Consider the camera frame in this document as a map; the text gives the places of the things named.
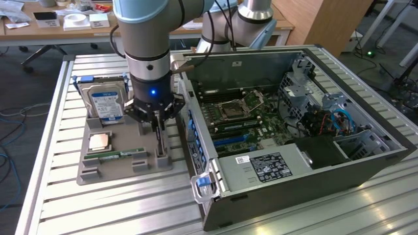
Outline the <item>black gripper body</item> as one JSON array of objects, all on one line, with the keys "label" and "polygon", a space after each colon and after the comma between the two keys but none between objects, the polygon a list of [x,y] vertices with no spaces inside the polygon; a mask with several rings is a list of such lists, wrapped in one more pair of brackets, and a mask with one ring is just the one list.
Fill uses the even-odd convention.
[{"label": "black gripper body", "polygon": [[143,103],[169,103],[173,100],[171,73],[156,80],[143,80],[131,75],[133,97]]}]

